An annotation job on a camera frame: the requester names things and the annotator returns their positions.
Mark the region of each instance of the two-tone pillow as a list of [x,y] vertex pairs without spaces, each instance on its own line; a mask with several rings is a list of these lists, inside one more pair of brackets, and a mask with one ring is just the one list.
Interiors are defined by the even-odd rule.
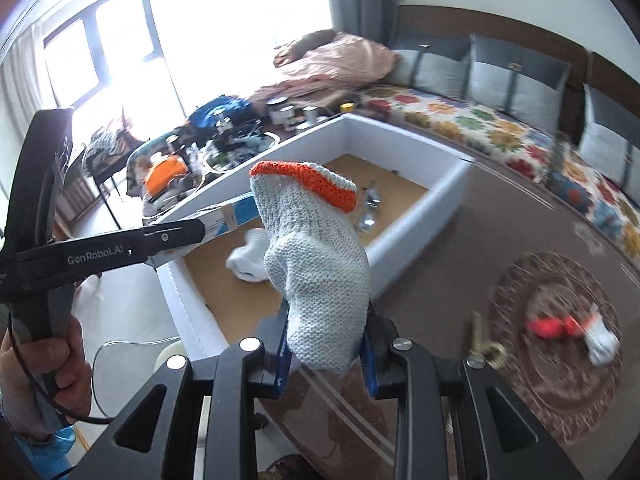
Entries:
[[472,41],[466,97],[555,134],[571,66],[506,41],[477,34]]
[[640,119],[595,88],[585,85],[584,91],[584,131],[578,152],[640,204]]
[[462,99],[470,62],[469,40],[399,34],[392,49],[401,58],[386,81],[451,99]]

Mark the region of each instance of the window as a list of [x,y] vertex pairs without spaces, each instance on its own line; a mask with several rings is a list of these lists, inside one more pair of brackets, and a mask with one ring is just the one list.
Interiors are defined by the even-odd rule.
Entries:
[[328,0],[99,0],[45,40],[56,99],[73,106],[74,144],[124,106],[141,139],[220,94],[275,77],[274,47],[332,26]]

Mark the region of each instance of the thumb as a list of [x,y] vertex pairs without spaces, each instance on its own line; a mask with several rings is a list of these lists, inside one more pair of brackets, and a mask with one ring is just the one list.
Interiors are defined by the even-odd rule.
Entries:
[[[66,340],[59,337],[42,339],[33,343],[18,345],[26,367],[31,374],[40,375],[60,368],[69,356],[69,346]],[[26,379],[22,367],[15,356],[15,349],[4,355],[4,374],[15,381]]]

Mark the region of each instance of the silver bolt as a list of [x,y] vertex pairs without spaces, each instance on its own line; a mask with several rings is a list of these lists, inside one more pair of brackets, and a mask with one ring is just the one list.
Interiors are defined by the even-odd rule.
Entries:
[[179,370],[187,364],[187,358],[184,355],[172,355],[166,361],[166,365],[171,370]]
[[412,343],[410,339],[407,339],[405,337],[396,337],[394,339],[393,345],[396,350],[404,351],[411,348]]
[[240,342],[240,348],[245,352],[253,352],[260,348],[260,340],[257,337],[245,337]]
[[469,367],[473,368],[474,370],[482,370],[482,368],[484,368],[484,365],[486,364],[486,361],[481,355],[469,355],[466,358],[466,364],[468,364]]

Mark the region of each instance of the brown table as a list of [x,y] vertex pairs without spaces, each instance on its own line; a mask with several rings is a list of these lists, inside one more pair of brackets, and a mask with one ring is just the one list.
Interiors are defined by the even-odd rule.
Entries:
[[[615,308],[624,359],[616,397],[599,427],[566,452],[587,480],[604,480],[640,429],[640,338],[634,337],[640,333],[640,275],[551,193],[474,155],[462,208],[374,307],[400,335],[434,355],[461,359],[471,311],[489,317],[498,279],[515,260],[553,251],[580,263]],[[343,377],[302,368],[290,375],[281,400],[262,403],[327,480],[392,478],[396,404],[369,399],[359,368]]]

